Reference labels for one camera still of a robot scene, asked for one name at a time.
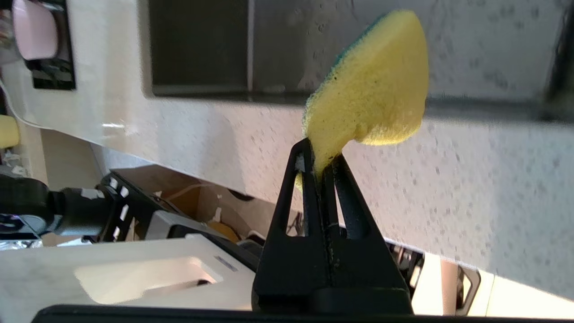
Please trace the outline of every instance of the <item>black clamp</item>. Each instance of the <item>black clamp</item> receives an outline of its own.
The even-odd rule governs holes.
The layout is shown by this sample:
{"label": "black clamp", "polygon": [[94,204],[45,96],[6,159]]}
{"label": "black clamp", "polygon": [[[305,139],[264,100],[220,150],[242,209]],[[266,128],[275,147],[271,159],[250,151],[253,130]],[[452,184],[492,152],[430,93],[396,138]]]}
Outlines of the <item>black clamp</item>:
{"label": "black clamp", "polygon": [[[252,306],[266,313],[412,314],[401,276],[343,155],[320,181],[311,143],[293,146],[255,281]],[[302,172],[304,237],[286,235]],[[347,234],[339,225],[335,189]]]}

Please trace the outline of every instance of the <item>sponge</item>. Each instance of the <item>sponge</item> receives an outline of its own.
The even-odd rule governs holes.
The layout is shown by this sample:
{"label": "sponge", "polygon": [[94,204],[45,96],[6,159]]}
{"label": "sponge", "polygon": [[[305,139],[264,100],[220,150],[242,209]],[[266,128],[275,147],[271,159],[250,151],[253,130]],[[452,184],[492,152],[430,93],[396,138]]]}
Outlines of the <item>sponge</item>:
{"label": "sponge", "polygon": [[350,140],[367,145],[406,140],[421,125],[427,92],[422,26],[412,11],[393,11],[338,57],[307,100],[303,129],[315,153],[315,175]]}

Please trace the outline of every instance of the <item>yellow object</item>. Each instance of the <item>yellow object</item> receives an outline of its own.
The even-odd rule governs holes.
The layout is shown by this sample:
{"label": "yellow object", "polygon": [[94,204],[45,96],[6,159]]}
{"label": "yellow object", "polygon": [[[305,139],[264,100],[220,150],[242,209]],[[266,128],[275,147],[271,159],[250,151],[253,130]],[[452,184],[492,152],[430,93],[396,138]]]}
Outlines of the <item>yellow object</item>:
{"label": "yellow object", "polygon": [[239,242],[239,236],[237,235],[237,233],[235,233],[235,231],[228,226],[227,224],[221,223],[221,222],[209,222],[207,224],[207,226],[209,226],[210,228],[212,228],[213,230],[223,234],[224,236],[226,236],[232,243],[238,243]]}
{"label": "yellow object", "polygon": [[0,149],[14,147],[20,142],[18,124],[13,117],[0,115]]}
{"label": "yellow object", "polygon": [[412,11],[391,12],[343,53],[307,101],[303,128],[320,176],[350,140],[396,144],[418,130],[428,92],[425,35]]}

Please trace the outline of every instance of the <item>white cable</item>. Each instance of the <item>white cable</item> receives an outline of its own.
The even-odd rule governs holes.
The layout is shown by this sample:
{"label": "white cable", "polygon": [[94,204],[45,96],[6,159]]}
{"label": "white cable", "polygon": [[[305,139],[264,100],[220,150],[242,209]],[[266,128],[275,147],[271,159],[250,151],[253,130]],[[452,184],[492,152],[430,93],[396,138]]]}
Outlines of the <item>white cable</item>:
{"label": "white cable", "polygon": [[16,113],[16,111],[14,110],[14,106],[12,105],[12,98],[10,98],[10,94],[8,93],[8,90],[6,89],[6,86],[4,85],[4,82],[1,79],[0,79],[0,87],[2,88],[2,91],[4,92],[4,97],[6,98],[6,106],[8,107],[8,109],[10,109],[10,111],[12,112],[12,115],[15,116],[15,118],[18,119],[19,122],[21,122],[27,126],[32,126],[35,128],[53,130],[52,128],[41,126],[41,125],[36,124],[34,122],[24,120],[22,117],[20,117]]}

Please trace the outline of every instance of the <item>pink object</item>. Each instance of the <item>pink object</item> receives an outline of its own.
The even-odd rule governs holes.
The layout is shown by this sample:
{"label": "pink object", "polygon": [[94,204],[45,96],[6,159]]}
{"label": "pink object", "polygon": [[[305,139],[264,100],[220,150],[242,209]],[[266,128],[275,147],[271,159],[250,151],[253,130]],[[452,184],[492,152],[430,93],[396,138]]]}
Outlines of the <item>pink object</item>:
{"label": "pink object", "polygon": [[46,59],[56,56],[58,32],[50,10],[29,0],[14,0],[12,16],[16,44],[24,59]]}

